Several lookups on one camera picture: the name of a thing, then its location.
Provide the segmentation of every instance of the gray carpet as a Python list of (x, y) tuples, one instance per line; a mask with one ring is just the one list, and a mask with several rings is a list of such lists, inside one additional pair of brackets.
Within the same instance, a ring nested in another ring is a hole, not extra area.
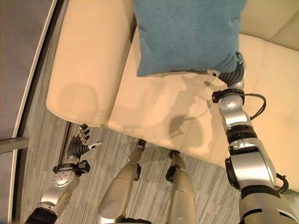
[[(29, 114), (32, 117), (32, 130), (25, 167), (20, 223), (25, 222), (50, 185), (52, 168), (59, 161), (65, 130), (68, 128), (68, 122), (54, 116), (45, 107), (62, 19), (63, 12), (58, 18), (41, 70), (35, 95), (36, 105)], [(74, 133), (77, 127), (78, 125), (71, 124), (69, 132)], [(106, 128), (91, 128), (89, 142), (96, 140), (101, 140), (104, 144), (82, 157), (89, 161), (90, 173), (81, 176), (69, 206), (57, 220), (58, 224), (96, 222), (100, 200), (113, 178), (127, 163), (138, 141)], [(140, 161), (141, 178), (133, 185), (127, 209), (128, 217), (146, 219), (157, 224), (166, 223), (171, 192), (171, 183), (164, 177), (170, 165), (168, 152), (166, 148), (147, 144)], [(225, 169), (188, 156), (183, 155), (183, 158), (196, 192), (197, 223), (238, 223), (239, 193), (229, 185)]]

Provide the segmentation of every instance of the teal pillow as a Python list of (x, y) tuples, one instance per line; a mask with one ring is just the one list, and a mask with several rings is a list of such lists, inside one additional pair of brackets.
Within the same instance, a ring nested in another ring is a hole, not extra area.
[(141, 61), (137, 76), (236, 69), (246, 0), (134, 0)]

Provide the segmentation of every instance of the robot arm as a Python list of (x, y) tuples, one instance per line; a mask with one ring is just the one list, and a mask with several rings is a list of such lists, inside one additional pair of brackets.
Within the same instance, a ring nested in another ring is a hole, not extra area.
[(217, 76), (228, 85), (228, 89), (214, 92), (212, 99), (218, 104), (229, 143), (230, 157), (225, 160), (228, 180), (241, 191), (240, 223), (299, 223), (290, 205), (274, 189), (275, 168), (254, 131), (253, 118), (242, 108), (246, 70), (242, 55), (237, 53), (237, 56), (239, 61), (235, 72), (210, 70), (208, 74)]
[(102, 144), (98, 141), (85, 145), (89, 139), (88, 126), (83, 124), (73, 136), (64, 164), (53, 168), (53, 182), (42, 197), (41, 202), (28, 217), (26, 224), (53, 224), (68, 205), (74, 189), (79, 184), (79, 177), (88, 173), (90, 166), (86, 160), (80, 162), (80, 157), (92, 148)]

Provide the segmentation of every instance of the black wire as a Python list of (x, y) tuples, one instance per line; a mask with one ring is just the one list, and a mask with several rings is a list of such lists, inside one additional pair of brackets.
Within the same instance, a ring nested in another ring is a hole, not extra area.
[(289, 182), (286, 180), (286, 176), (282, 176), (279, 173), (276, 173), (276, 177), (284, 182), (282, 187), (278, 190), (280, 194), (283, 194), (289, 189)]
[(253, 120), (254, 118), (261, 115), (261, 113), (263, 113), (263, 111), (266, 109), (267, 102), (266, 102), (266, 98), (263, 95), (257, 93), (247, 93), (247, 94), (233, 93), (232, 95), (259, 97), (263, 100), (262, 107), (253, 116), (250, 117), (250, 120)]

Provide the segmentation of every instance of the sofa armrest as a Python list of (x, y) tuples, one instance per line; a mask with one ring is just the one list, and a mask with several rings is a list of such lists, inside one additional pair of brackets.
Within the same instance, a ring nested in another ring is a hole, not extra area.
[(110, 117), (130, 47), (131, 0), (72, 0), (62, 25), (46, 105), (75, 123)]

